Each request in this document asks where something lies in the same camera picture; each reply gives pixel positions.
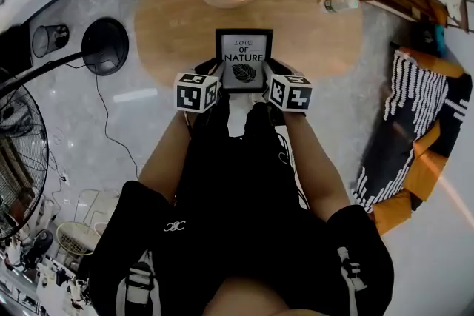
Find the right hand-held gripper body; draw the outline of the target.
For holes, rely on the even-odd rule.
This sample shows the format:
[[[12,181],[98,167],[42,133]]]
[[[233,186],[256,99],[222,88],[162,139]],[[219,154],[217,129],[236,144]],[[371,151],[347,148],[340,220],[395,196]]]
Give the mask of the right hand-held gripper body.
[[[293,67],[269,59],[263,63],[268,100],[281,111],[308,111],[313,84]]]

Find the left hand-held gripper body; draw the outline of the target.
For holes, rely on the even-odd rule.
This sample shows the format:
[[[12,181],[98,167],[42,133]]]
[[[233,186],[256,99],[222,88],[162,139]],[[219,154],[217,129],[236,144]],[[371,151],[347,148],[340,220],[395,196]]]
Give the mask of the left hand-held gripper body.
[[[184,112],[204,113],[218,100],[221,88],[222,61],[212,58],[176,75],[174,105]]]

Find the black framed nature print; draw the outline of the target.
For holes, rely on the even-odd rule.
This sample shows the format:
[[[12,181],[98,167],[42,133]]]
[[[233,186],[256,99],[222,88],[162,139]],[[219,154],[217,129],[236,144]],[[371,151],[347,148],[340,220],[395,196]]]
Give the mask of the black framed nature print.
[[[266,88],[264,63],[271,56],[271,29],[221,28],[216,30],[216,58],[225,91],[262,93]]]

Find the person's right forearm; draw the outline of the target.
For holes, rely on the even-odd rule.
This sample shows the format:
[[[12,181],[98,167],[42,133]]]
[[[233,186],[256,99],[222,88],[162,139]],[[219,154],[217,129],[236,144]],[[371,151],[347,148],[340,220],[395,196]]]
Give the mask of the person's right forearm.
[[[350,205],[341,176],[303,114],[286,112],[284,120],[310,211],[328,221],[337,211]]]

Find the person's left forearm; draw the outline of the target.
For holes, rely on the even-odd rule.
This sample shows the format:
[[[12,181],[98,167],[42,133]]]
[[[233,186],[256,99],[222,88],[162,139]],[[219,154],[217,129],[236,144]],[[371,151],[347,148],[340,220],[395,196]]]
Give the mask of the person's left forearm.
[[[181,179],[189,142],[190,132],[185,114],[178,111],[140,172],[138,182],[172,202]]]

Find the oval wooden table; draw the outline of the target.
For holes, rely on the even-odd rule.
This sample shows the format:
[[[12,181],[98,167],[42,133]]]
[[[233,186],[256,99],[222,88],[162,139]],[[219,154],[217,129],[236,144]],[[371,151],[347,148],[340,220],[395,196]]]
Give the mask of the oval wooden table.
[[[204,0],[140,0],[134,28],[145,70],[171,87],[178,73],[216,55],[222,28],[271,29],[271,56],[311,79],[341,75],[360,58],[361,9],[326,13],[322,0],[253,0],[218,9]]]

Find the black standing fan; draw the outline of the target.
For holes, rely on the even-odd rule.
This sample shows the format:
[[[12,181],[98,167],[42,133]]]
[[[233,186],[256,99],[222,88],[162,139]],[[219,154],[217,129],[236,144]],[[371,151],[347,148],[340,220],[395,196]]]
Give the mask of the black standing fan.
[[[0,88],[0,241],[14,236],[29,221],[49,167],[47,128],[26,83],[77,59],[96,77],[111,75],[122,68],[128,52],[122,23],[101,18],[86,29],[77,53],[49,61]]]

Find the clear plastic bottle green label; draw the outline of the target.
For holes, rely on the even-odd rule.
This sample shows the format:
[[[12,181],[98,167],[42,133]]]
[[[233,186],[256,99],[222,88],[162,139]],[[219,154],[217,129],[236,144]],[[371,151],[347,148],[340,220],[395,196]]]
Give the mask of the clear plastic bottle green label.
[[[359,7],[358,0],[321,0],[321,7],[326,13],[340,13],[355,10]]]

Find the person's black clothing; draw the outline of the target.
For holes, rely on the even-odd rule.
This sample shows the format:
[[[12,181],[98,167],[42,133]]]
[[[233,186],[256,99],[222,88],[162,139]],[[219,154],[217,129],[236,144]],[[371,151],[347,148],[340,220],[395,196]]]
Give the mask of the person's black clothing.
[[[384,316],[394,268],[362,206],[315,216],[267,104],[185,113],[175,197],[124,184],[91,259],[98,316]]]

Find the teal small item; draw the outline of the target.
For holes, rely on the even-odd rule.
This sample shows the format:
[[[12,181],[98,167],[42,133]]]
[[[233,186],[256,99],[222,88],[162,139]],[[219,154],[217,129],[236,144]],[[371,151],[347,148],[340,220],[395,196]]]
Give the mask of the teal small item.
[[[437,46],[438,56],[440,58],[445,57],[446,55],[446,43],[444,36],[445,28],[439,24],[435,25],[435,41]]]

